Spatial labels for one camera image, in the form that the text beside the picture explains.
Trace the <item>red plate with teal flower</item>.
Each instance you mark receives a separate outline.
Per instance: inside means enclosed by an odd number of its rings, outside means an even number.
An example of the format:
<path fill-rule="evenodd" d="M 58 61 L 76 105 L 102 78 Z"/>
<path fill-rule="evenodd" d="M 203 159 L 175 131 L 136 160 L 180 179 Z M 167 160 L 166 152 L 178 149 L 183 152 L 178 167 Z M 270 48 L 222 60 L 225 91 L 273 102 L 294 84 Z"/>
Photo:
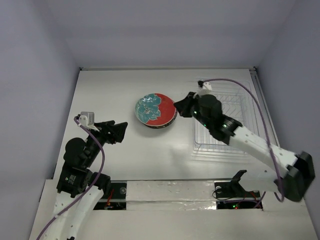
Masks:
<path fill-rule="evenodd" d="M 135 104 L 135 115 L 149 125 L 162 125 L 170 121 L 177 113 L 174 101 L 161 93 L 150 93 Z"/>

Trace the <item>blue floral white plate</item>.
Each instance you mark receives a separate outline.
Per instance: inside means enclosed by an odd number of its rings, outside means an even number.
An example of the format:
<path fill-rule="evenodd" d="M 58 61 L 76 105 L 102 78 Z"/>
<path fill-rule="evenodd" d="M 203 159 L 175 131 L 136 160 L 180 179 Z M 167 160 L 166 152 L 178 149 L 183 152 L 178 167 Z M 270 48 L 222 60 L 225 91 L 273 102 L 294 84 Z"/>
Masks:
<path fill-rule="evenodd" d="M 177 118 L 177 113 L 172 117 L 172 119 L 164 124 L 158 124 L 158 125 L 152 125 L 152 124 L 147 124 L 142 122 L 139 118 L 137 118 L 139 120 L 139 122 L 141 122 L 144 126 L 151 128 L 151 129 L 163 129 L 166 128 L 168 126 L 170 126 Z"/>

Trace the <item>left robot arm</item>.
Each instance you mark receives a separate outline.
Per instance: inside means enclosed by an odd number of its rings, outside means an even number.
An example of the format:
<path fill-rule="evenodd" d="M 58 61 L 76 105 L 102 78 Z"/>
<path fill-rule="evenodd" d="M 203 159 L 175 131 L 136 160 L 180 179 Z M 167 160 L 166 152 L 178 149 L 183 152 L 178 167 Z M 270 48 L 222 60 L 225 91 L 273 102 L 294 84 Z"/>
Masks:
<path fill-rule="evenodd" d="M 110 176 L 103 174 L 106 154 L 104 144 L 121 143 L 127 122 L 105 121 L 91 125 L 74 119 L 88 137 L 69 140 L 65 146 L 64 164 L 57 182 L 53 223 L 45 233 L 46 240 L 75 240 L 101 198 L 113 196 Z"/>

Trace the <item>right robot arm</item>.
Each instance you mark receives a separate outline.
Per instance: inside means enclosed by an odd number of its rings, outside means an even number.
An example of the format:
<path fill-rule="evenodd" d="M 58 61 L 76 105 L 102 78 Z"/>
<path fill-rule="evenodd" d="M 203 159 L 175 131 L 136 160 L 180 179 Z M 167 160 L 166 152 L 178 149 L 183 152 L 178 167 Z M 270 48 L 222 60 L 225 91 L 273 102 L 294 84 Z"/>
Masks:
<path fill-rule="evenodd" d="M 298 154 L 279 148 L 254 134 L 241 122 L 223 114 L 222 103 L 212 94 L 189 92 L 173 105 L 181 117 L 195 118 L 214 139 L 249 154 L 272 169 L 275 176 L 270 178 L 269 184 L 258 186 L 258 190 L 279 192 L 292 202 L 304 198 L 316 176 L 309 153 Z"/>

